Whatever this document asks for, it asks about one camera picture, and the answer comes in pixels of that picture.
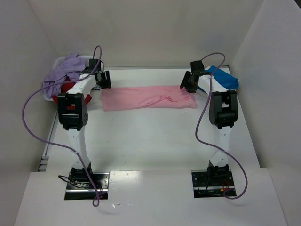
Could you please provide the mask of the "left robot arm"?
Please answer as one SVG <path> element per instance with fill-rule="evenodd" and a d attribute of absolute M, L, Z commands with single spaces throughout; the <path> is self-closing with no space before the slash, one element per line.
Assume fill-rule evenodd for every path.
<path fill-rule="evenodd" d="M 96 85 L 102 89 L 111 88 L 111 80 L 102 61 L 92 58 L 89 59 L 88 67 L 80 73 L 79 81 L 70 90 L 58 95 L 59 122 L 67 132 L 72 152 L 75 154 L 70 171 L 70 179 L 73 181 L 88 182 L 88 175 L 93 175 L 84 132 L 88 122 L 86 100 Z"/>

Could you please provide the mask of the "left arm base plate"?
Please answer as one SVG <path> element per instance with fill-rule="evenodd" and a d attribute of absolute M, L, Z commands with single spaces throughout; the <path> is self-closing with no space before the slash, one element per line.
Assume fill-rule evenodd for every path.
<path fill-rule="evenodd" d="M 92 173 L 92 181 L 100 195 L 100 200 L 108 199 L 109 172 Z M 65 200 L 93 200 L 95 189 L 84 171 L 78 170 L 69 173 L 69 176 L 58 175 L 66 185 Z"/>

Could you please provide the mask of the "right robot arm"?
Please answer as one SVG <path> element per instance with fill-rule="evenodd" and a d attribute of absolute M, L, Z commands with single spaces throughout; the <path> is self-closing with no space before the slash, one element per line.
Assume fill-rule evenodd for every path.
<path fill-rule="evenodd" d="M 229 162 L 227 151 L 232 127 L 238 119 L 238 100 L 235 90 L 227 88 L 222 82 L 222 76 L 232 78 L 225 71 L 211 66 L 205 69 L 201 60 L 190 63 L 191 71 L 187 71 L 180 84 L 180 88 L 189 93 L 196 93 L 199 89 L 210 98 L 201 113 L 200 118 L 209 109 L 209 121 L 215 126 L 215 144 L 211 144 L 197 138 L 200 143 L 215 148 L 215 152 L 209 160 L 208 170 L 213 176 L 228 174 Z"/>

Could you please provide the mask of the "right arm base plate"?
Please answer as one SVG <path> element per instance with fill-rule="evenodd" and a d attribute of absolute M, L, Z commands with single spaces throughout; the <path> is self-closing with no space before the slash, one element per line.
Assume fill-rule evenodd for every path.
<path fill-rule="evenodd" d="M 191 177 L 194 198 L 219 198 L 224 192 L 229 197 L 237 196 L 231 171 L 226 177 L 208 179 L 206 170 L 193 170 Z"/>

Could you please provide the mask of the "pink t shirt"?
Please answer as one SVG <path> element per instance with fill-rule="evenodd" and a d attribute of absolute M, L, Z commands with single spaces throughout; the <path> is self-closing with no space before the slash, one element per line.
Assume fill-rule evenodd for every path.
<path fill-rule="evenodd" d="M 141 108 L 197 108 L 194 95 L 177 85 L 123 87 L 102 90 L 104 111 Z"/>

